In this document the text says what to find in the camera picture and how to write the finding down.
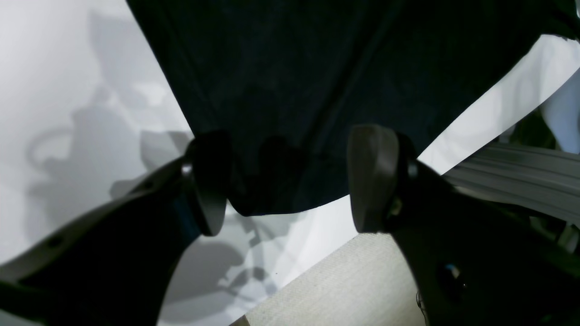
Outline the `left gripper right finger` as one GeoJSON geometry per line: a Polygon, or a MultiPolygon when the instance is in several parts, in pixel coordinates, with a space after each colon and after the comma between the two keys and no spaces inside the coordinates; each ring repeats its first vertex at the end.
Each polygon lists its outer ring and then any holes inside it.
{"type": "Polygon", "coordinates": [[[461,194],[401,134],[358,125],[348,183],[359,233],[390,234],[431,326],[577,326],[579,257],[494,204],[461,194]]]}

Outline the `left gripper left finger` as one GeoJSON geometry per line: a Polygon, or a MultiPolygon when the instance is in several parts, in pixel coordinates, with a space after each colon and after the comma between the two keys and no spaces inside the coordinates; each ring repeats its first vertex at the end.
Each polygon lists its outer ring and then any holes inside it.
{"type": "Polygon", "coordinates": [[[184,251],[224,223],[223,130],[1,265],[1,310],[46,326],[155,326],[184,251]]]}

